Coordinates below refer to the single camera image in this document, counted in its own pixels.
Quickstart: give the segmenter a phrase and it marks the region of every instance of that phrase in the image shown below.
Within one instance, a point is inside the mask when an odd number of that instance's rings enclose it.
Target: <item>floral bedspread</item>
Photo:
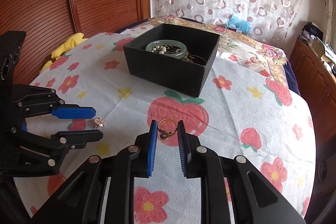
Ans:
[[[15,178],[29,214],[36,213],[90,155],[115,155],[147,132],[152,119],[172,118],[183,120],[187,133],[197,135],[218,155],[246,156],[305,215],[315,174],[315,135],[306,102],[271,77],[238,65],[233,57],[215,59],[199,98],[134,77],[128,72],[122,45],[137,31],[100,33],[69,51],[32,83],[55,88],[67,103],[93,106],[106,126],[102,140],[69,151],[59,175]],[[28,131],[46,138],[93,125],[93,119],[52,115],[27,119]],[[229,206],[233,217],[230,195]],[[158,139],[153,176],[135,181],[135,223],[196,224],[201,221],[200,210],[200,181],[183,177],[177,136]]]
[[[158,26],[162,23],[192,27],[220,34],[221,38],[217,56],[231,60],[237,58],[238,64],[248,67],[266,77],[271,74],[276,82],[288,87],[285,70],[282,66],[286,64],[287,60],[283,50],[222,27],[194,23],[173,15],[154,17],[139,26],[147,24]]]

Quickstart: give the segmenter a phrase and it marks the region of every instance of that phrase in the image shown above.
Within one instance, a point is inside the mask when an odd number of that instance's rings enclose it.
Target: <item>metal bolt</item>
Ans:
[[[99,161],[99,157],[98,156],[91,156],[89,158],[89,162],[92,163],[92,164],[95,164],[98,161]]]
[[[139,151],[139,147],[137,147],[136,145],[131,145],[131,146],[128,148],[128,151],[130,151],[130,152],[132,152],[132,153],[138,152],[138,151]]]
[[[196,148],[197,152],[199,153],[205,153],[207,151],[207,148],[204,146],[199,146]]]
[[[238,161],[240,164],[244,164],[246,162],[246,158],[244,156],[238,156],[236,161]]]
[[[64,138],[64,137],[61,137],[61,138],[59,139],[59,142],[60,142],[60,143],[66,143],[66,142],[67,142],[67,139]]]
[[[48,160],[48,165],[49,165],[49,166],[55,166],[55,164],[56,164],[56,162],[55,162],[54,159],[50,159],[50,160]]]

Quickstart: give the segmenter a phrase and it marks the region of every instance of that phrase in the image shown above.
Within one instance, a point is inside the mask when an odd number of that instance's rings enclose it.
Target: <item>ring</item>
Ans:
[[[174,132],[161,129],[160,128],[160,123],[163,122],[163,121],[171,121],[171,122],[173,122],[175,124],[175,130],[174,130]],[[164,119],[160,120],[159,123],[157,124],[157,129],[161,133],[160,134],[160,138],[164,140],[164,139],[168,138],[169,136],[172,136],[172,135],[175,134],[175,132],[177,131],[177,123],[173,119],[164,118]]]

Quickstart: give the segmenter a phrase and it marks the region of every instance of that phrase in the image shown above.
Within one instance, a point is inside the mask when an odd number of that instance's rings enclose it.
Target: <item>yellow plush toy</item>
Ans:
[[[75,33],[71,37],[69,37],[62,45],[60,45],[57,49],[55,49],[49,56],[47,56],[42,64],[41,72],[47,69],[54,61],[56,61],[60,56],[71,50],[72,48],[78,46],[80,43],[88,40],[88,38],[83,38],[84,34],[79,32]]]

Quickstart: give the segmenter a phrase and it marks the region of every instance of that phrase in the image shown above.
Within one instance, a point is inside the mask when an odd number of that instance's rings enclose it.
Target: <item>open black box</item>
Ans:
[[[189,54],[204,58],[206,65],[146,51],[150,42],[162,39],[182,42]],[[199,97],[215,60],[219,39],[216,33],[164,23],[127,43],[124,52],[131,75]]]

